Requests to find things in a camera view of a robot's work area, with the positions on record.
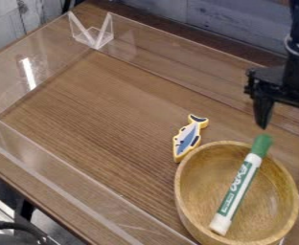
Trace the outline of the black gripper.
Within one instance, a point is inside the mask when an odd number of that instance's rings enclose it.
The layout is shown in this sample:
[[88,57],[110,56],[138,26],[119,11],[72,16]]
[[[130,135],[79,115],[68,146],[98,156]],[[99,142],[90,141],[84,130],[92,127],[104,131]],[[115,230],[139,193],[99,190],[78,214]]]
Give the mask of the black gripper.
[[289,35],[285,47],[285,65],[248,70],[245,93],[254,100],[254,119],[262,129],[270,123],[276,102],[299,108],[299,36]]

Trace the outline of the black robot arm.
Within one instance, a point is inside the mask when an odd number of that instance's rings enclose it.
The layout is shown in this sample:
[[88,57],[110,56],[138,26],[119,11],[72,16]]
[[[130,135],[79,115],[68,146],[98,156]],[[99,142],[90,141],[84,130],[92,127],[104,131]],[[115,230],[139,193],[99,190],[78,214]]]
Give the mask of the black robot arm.
[[299,0],[290,0],[290,13],[292,28],[285,37],[285,65],[252,68],[246,72],[245,93],[254,100],[254,121],[262,129],[272,121],[277,102],[299,108]]

